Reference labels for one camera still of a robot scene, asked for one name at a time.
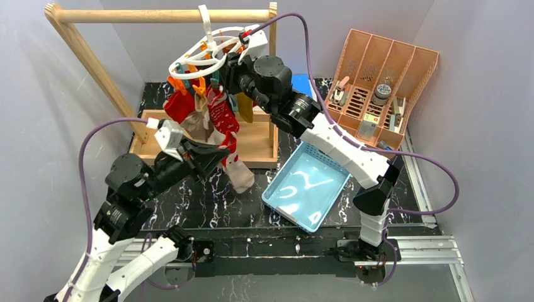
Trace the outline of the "brown striped sock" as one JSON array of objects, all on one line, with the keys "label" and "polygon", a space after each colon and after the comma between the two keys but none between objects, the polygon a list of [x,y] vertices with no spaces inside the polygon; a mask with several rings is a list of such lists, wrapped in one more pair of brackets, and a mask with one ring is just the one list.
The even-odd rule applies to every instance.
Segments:
[{"label": "brown striped sock", "polygon": [[205,96],[195,95],[193,111],[180,123],[187,136],[197,142],[220,145],[225,135],[215,129]]}]

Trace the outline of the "white sock hanger with clips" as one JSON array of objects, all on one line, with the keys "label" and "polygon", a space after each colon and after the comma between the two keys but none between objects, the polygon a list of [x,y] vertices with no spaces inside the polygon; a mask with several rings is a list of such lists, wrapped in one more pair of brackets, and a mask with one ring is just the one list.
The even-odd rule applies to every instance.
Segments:
[{"label": "white sock hanger with clips", "polygon": [[231,52],[244,48],[244,43],[239,41],[238,35],[252,30],[250,26],[247,28],[230,26],[213,31],[207,7],[202,4],[198,10],[205,36],[168,68],[168,83],[182,96],[189,95],[190,81],[194,76],[197,76],[201,89],[204,90],[205,76],[218,71],[225,62],[227,56],[220,56],[219,53],[228,46],[231,47]]}]

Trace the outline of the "beige sock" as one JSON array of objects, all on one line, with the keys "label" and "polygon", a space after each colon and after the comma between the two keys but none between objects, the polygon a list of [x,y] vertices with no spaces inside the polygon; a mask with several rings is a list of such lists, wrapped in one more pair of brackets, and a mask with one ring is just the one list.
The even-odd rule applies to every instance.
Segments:
[{"label": "beige sock", "polygon": [[229,155],[222,160],[223,171],[229,177],[236,193],[244,193],[254,184],[255,178],[254,174],[239,157],[236,133],[227,131],[224,140],[219,145],[219,149],[229,151]]}]

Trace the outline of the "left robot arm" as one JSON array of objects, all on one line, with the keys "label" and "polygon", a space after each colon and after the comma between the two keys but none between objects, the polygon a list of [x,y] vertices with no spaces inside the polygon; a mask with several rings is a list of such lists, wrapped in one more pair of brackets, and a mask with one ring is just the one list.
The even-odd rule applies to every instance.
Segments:
[{"label": "left robot arm", "polygon": [[46,301],[124,301],[167,263],[195,258],[193,236],[180,226],[172,226],[134,260],[119,270],[114,269],[151,217],[154,207],[149,200],[188,176],[205,181],[230,151],[184,138],[178,145],[178,153],[183,160],[161,152],[153,167],[131,153],[119,156],[112,163],[105,179],[106,201],[89,227],[91,246],[64,288],[47,296]]}]

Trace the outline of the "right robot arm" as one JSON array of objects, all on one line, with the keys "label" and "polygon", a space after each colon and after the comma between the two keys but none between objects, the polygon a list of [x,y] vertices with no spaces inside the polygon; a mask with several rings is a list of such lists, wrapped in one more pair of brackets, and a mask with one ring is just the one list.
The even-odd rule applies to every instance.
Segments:
[{"label": "right robot arm", "polygon": [[277,56],[253,60],[227,54],[220,72],[226,90],[251,98],[279,129],[313,145],[345,168],[360,185],[353,204],[360,211],[361,229],[355,252],[379,260],[386,239],[391,192],[403,165],[365,149],[327,116],[317,99],[296,91],[292,71]]}]

